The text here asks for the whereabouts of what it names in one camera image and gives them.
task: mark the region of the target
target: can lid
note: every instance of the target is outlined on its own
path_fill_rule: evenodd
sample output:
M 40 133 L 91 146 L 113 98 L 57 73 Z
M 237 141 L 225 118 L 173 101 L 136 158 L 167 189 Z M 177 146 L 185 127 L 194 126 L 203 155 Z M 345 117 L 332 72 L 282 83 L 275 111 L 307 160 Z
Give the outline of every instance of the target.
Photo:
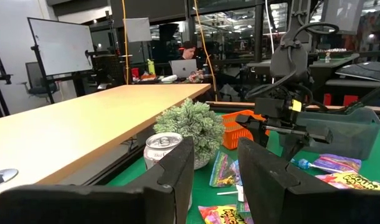
M 178 145 L 183 140 L 178 133 L 159 133 L 146 140 L 146 145 L 153 149 L 166 149 Z

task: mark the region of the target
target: red object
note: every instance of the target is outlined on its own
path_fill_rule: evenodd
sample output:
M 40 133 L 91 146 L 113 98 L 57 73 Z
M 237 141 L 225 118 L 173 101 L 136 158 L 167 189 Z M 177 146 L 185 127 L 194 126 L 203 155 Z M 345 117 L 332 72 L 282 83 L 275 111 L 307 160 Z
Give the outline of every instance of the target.
M 239 138 L 246 137 L 250 140 L 254 140 L 249 130 L 243 128 L 241 125 L 235 122 L 237 115 L 252 115 L 255 119 L 264 120 L 265 118 L 260 115 L 255 115 L 252 110 L 244 110 L 236 113 L 222 115 L 223 124 L 226 127 L 223 135 L 223 146 L 227 149 L 233 150 L 237 148 Z
M 139 78 L 139 68 L 132 68 L 132 76 Z
M 331 94 L 329 94 L 329 93 L 326 93 L 326 94 L 325 94 L 325 99 L 324 99 L 324 101 L 323 101 L 323 104 L 324 104 L 325 106 L 329 106 L 329 105 L 331 105 Z
M 352 102 L 357 101 L 358 99 L 359 99 L 358 96 L 345 95 L 345 96 L 344 96 L 344 104 L 343 104 L 343 106 L 348 106 L 348 105 L 350 105 Z

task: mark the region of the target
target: yellow cable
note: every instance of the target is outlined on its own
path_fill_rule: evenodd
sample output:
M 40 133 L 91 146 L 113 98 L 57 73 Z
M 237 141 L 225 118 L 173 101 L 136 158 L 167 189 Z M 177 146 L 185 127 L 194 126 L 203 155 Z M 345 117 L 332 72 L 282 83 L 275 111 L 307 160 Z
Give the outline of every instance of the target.
M 201 30 L 201 39 L 202 39 L 202 45 L 204 46 L 204 51 L 205 51 L 205 54 L 207 55 L 207 62 L 209 64 L 209 69 L 211 71 L 211 75 L 212 75 L 212 82 L 214 84 L 214 92 L 215 92 L 215 101 L 217 101 L 217 92 L 216 92 L 216 81 L 215 81 L 215 75 L 214 75 L 214 70 L 212 69 L 212 63 L 211 61 L 209 60 L 209 54 L 207 52 L 207 48 L 205 46 L 205 40 L 204 40 L 204 33 L 202 31 L 202 26 L 201 26 L 201 20 L 200 20 L 200 16 L 198 15 L 198 7 L 197 7 L 197 0 L 194 0 L 194 7 L 196 8 L 196 15 L 197 15 L 197 20 L 198 20 L 198 24 L 200 26 L 200 30 Z
M 126 59 L 126 84 L 129 85 L 129 56 L 128 56 L 128 40 L 126 36 L 126 10 L 125 10 L 125 0 L 122 0 L 122 11 L 123 11 L 123 35 L 125 36 L 125 59 Z
M 42 19 L 45 19 L 45 15 L 43 14 L 42 6 L 40 6 L 39 0 L 38 0 L 38 5 L 39 5 L 40 13 L 42 14 Z

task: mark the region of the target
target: black robot mount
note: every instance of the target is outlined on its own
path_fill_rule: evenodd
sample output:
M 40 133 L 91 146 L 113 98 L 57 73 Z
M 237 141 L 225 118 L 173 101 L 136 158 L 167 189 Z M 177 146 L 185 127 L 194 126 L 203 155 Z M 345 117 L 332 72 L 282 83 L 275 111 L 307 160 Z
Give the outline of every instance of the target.
M 276 82 L 260 85 L 246 95 L 247 99 L 255 100 L 254 114 L 260 114 L 265 119 L 261 121 L 246 115 L 236 117 L 236 122 L 248 129 L 254 141 L 263 147 L 268 142 L 267 130 L 286 135 L 282 157 L 287 161 L 303 147 L 309 146 L 312 139 L 329 144 L 333 138 L 328 128 L 297 125 L 299 112 L 313 103 L 310 90 L 313 79 L 308 69 L 313 61 L 297 35 L 304 30 L 313 30 L 311 27 L 314 26 L 334 29 L 327 34 L 339 31 L 338 26 L 317 22 L 301 26 L 296 32 L 287 32 L 281 39 L 280 47 L 272 55 L 270 64 L 270 74 Z

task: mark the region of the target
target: soda can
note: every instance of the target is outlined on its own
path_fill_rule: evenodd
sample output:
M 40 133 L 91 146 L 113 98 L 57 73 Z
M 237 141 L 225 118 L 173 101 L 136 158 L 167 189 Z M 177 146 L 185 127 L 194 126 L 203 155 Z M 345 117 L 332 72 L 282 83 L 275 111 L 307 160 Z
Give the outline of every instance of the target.
M 143 154 L 146 161 L 146 169 L 150 169 L 157 164 L 158 161 L 171 152 L 182 140 L 183 137 L 178 133 L 159 133 L 148 138 Z

